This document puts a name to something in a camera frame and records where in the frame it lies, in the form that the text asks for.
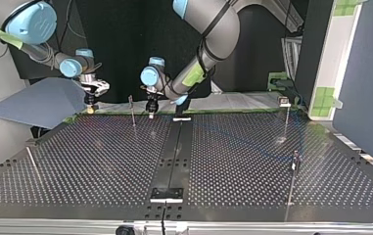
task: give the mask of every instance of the thin metal rod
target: thin metal rod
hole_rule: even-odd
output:
[[[128,102],[130,103],[130,109],[131,109],[131,117],[133,119],[133,126],[135,126],[135,115],[134,115],[134,102],[133,102],[133,96],[128,96]]]
[[[33,154],[31,153],[31,150],[29,147],[26,147],[27,153],[30,157],[31,163],[33,164],[34,167],[37,167],[36,162],[34,161]]]

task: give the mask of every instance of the perforated metal table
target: perforated metal table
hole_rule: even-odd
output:
[[[296,112],[136,119],[79,117],[1,163],[0,218],[373,223],[373,166]]]

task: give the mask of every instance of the gray panel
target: gray panel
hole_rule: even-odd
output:
[[[323,54],[334,0],[310,0],[300,52],[296,86],[309,104]]]
[[[373,157],[373,0],[363,4],[334,126]]]
[[[45,78],[0,102],[0,118],[52,129],[85,109],[84,96],[69,79]]]
[[[0,217],[144,219],[169,130],[163,117],[79,117],[32,151],[38,168],[23,153],[0,167]]]

